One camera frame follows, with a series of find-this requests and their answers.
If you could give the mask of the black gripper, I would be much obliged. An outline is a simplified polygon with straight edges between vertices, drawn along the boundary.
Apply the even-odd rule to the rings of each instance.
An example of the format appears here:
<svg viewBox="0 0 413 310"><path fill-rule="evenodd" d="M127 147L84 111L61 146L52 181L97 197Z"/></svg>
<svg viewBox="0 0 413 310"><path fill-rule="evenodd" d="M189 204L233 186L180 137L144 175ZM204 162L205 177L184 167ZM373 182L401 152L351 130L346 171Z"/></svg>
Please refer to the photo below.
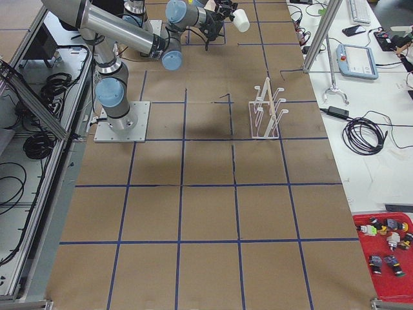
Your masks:
<svg viewBox="0 0 413 310"><path fill-rule="evenodd" d="M214 0L214 12L219 16L219 20L235 18L234 12L238 9L238 3L231 0Z"/></svg>

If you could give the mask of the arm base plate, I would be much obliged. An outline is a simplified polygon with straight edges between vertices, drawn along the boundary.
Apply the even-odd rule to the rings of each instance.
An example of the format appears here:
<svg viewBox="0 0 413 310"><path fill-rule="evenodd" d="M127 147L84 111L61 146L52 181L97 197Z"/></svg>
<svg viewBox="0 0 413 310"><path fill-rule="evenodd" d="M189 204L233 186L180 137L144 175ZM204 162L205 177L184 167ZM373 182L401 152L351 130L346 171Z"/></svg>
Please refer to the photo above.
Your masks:
<svg viewBox="0 0 413 310"><path fill-rule="evenodd" d="M119 119L107 115L102 108L100 118L94 135L96 143L144 143L150 115L149 101L130 101L130 110L126 116Z"/></svg>
<svg viewBox="0 0 413 310"><path fill-rule="evenodd" d="M163 21L160 19L157 19L157 20L148 19L147 21L143 23L143 29L146 30L147 32L150 32L151 34L160 36L162 24L163 24Z"/></svg>

